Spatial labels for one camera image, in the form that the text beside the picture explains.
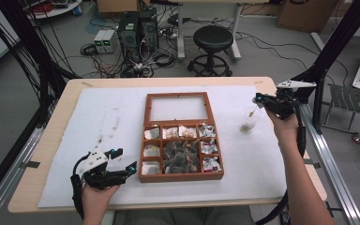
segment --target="floor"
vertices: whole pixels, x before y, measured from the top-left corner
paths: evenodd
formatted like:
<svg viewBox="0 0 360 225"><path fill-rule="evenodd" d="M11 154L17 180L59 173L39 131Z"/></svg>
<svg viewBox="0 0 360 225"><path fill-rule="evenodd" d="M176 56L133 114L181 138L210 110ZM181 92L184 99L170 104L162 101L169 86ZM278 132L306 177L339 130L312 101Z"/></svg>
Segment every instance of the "floor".
<svg viewBox="0 0 360 225"><path fill-rule="evenodd" d="M100 15L97 12L97 7L89 2L84 4L83 15L75 17L71 13L52 18L52 28L54 33L58 36L64 53L68 57L72 69L79 75L84 75L84 78L96 78L99 76L90 77L88 74L95 71L91 67L90 59L75 57L79 56L81 46L91 43L98 32L99 27L92 23L98 23L105 26L116 26L110 20L93 20ZM192 32L199 26L199 24L188 22L185 24L187 28L186 36L192 36ZM54 40L53 30L50 24L45 20L42 21L41 27L44 33L50 40ZM331 31L334 28L334 21L331 20L321 33L322 39L328 39ZM296 60L283 59L277 55L273 49L261 49L268 47L258 39L259 38L270 44L285 44L292 43L304 46L314 51L319 52L313 39L308 33L301 33L291 30L276 28L276 18L265 16L247 16L240 19L238 26L242 34L242 39L238 40L238 47L243 55L239 61L228 60L234 77L243 76L269 76L275 83L280 83L288 80L295 75L305 71L306 68ZM161 47L166 46L165 40L161 40ZM176 62L173 67L161 68L155 71L155 77L193 77L194 74L187 71L189 60L200 54L198 48L194 45L192 38L186 38L186 59L184 61ZM306 51L297 46L275 46L273 47L283 57L297 58L301 60L306 67L310 67L315 61L317 55ZM102 59L107 63L116 62L118 54L107 54ZM328 76L337 84L344 84L351 86L353 77L360 64L360 37L354 37L347 45L346 49L341 53L338 61L341 62L346 70L339 64L335 63L329 70ZM327 88L324 90L323 100L329 101L330 95ZM31 85L23 75L22 70L17 62L10 54L6 54L0 59L0 162L19 137L29 119L38 108L38 100L31 88ZM322 107L322 116L326 112L325 106ZM334 111L331 116L331 124L338 127L345 128L350 114L343 111ZM355 116L355 123L353 129L360 132L360 115ZM343 174L343 178L352 194L354 201L360 211L360 145L355 144L351 139L351 134L334 131L332 129L323 128L323 135L331 149L332 155ZM312 140L307 136L307 151L314 161L320 161L317 153L313 147ZM319 176L328 193L330 206L333 208L340 207L338 199L330 181L328 180L324 169L317 170ZM45 213L45 214L27 214L16 215L10 214L7 210L8 202L4 202L0 210L0 224L80 224L81 221L75 213ZM253 205L251 206L252 216L255 220L267 215L274 205ZM337 224L348 224L347 219L342 212L334 212L335 221ZM279 219L275 219L268 223L271 225L279 224Z"/></svg>

